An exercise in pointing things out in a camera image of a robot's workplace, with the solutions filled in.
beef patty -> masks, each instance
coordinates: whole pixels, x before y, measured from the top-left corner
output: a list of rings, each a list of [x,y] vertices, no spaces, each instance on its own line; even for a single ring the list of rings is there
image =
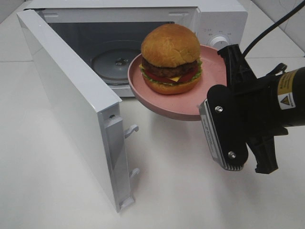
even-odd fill
[[[156,67],[150,63],[148,63],[147,60],[142,58],[142,66],[149,71],[150,73],[159,76],[159,77],[175,77],[178,75],[186,74],[190,71],[192,71],[197,66],[197,61],[194,61],[192,63],[185,63],[182,65],[179,65],[176,68],[160,68]]]

warning label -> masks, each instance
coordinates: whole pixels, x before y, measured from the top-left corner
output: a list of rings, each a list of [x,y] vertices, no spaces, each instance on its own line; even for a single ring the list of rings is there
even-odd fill
[[[282,75],[277,86],[277,98],[282,110],[295,108],[292,92],[294,76],[297,70]]]
[[[280,108],[282,110],[295,108],[295,101],[294,101],[292,92],[286,93],[286,94],[280,94],[277,96],[277,98],[278,98]]]

microwave control knob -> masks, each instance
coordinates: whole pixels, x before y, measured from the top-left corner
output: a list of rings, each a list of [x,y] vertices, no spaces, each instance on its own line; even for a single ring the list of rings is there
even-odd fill
[[[229,45],[229,41],[227,38],[225,38],[224,36],[217,36],[214,37],[210,42],[209,42],[209,46],[220,50],[222,48],[224,48],[225,46]]]

open microwave door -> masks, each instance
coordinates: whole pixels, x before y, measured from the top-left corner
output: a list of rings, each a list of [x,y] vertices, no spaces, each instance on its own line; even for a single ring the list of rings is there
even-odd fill
[[[119,211],[133,202],[121,99],[36,11],[18,18],[52,111]]]

screw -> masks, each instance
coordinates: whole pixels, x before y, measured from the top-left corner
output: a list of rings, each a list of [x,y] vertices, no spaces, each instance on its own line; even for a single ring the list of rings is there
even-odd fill
[[[230,151],[228,153],[228,156],[229,156],[230,159],[235,159],[236,158],[236,154],[233,151]]]
[[[217,113],[221,113],[223,110],[224,110],[224,109],[223,109],[221,106],[215,107],[215,111],[216,111]]]

